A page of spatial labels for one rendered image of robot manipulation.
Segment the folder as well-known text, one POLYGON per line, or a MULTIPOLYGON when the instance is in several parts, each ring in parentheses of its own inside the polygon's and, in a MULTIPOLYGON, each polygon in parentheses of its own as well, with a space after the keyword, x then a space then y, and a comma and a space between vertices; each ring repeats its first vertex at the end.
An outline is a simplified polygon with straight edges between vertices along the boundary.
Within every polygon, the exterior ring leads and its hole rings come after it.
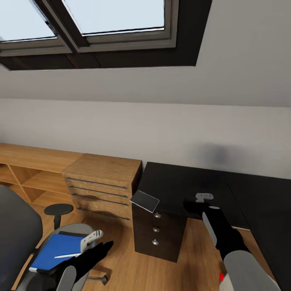
POLYGON ((81 253, 80 246, 82 239, 84 239, 84 237, 53 234, 36 260, 30 266, 29 271, 48 274, 47 272, 50 269, 73 257, 55 258, 56 256, 81 253))

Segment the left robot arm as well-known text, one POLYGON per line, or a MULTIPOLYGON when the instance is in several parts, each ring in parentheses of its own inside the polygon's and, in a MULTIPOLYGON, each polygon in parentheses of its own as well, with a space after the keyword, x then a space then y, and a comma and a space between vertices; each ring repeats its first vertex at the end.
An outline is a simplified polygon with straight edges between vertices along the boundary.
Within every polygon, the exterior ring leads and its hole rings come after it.
POLYGON ((42 291, 72 291, 73 285, 104 259, 114 244, 113 241, 101 242, 93 248, 91 244, 102 236, 103 231, 97 230, 82 239, 81 255, 73 256, 50 269, 42 284, 42 291))

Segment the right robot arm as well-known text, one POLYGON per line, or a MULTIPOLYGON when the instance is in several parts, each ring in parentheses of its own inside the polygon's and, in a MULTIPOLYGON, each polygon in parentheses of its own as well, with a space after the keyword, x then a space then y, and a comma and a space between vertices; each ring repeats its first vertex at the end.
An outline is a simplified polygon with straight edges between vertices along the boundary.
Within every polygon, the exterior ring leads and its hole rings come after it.
POLYGON ((221 209, 204 202, 204 199, 213 199, 213 195, 197 193, 196 198, 196 202, 183 202, 184 209, 202 217, 220 251, 234 291, 281 291, 250 253, 241 233, 226 221, 221 209))

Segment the notebook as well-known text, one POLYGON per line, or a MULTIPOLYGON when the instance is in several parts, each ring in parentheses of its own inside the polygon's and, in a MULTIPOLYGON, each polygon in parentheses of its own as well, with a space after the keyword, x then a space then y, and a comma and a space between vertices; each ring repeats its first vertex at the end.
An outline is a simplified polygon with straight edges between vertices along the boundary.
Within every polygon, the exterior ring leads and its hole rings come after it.
POLYGON ((146 209, 147 211, 153 213, 160 200, 152 197, 151 195, 145 194, 140 190, 137 190, 137 192, 130 199, 130 201, 142 207, 143 209, 146 209))

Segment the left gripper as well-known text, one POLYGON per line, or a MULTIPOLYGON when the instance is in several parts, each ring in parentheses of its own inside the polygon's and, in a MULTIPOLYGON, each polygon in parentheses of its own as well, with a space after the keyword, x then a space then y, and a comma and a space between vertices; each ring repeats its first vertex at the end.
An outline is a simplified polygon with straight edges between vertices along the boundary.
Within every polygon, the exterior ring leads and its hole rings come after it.
POLYGON ((89 249, 80 255, 85 256, 88 262, 86 274, 97 264, 97 262, 106 257, 108 250, 110 250, 113 244, 114 244, 113 241, 106 242, 105 244, 101 242, 94 248, 89 249))

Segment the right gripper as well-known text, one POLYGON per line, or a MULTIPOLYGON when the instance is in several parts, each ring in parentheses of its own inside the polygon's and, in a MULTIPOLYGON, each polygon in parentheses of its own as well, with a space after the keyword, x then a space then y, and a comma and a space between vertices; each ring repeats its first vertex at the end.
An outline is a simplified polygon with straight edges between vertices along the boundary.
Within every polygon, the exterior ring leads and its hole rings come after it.
POLYGON ((187 210, 188 213, 197 213, 198 215, 199 214, 199 208, 202 206, 202 205, 209 205, 208 202, 192 202, 192 201, 189 201, 187 203, 183 202, 183 206, 184 206, 184 209, 187 210))

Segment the swivel chair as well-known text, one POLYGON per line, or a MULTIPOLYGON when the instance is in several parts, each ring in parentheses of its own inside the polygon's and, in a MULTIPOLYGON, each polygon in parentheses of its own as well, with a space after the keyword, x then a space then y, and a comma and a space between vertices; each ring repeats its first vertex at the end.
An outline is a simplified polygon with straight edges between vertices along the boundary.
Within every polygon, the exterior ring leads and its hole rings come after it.
MULTIPOLYGON (((42 249, 53 234, 86 237, 94 229, 83 223, 60 226, 61 215, 71 213, 71 204, 53 204, 45 208, 44 214, 54 215, 54 231, 36 249, 43 236, 40 215, 16 192, 0 185, 0 291, 12 291, 12 287, 30 255, 33 255, 21 276, 15 291, 42 291, 42 284, 48 274, 29 271, 42 249)), ((94 248, 97 240, 91 244, 94 248)), ((86 281, 102 281, 107 276, 89 277, 91 270, 73 285, 72 291, 82 291, 86 281)))

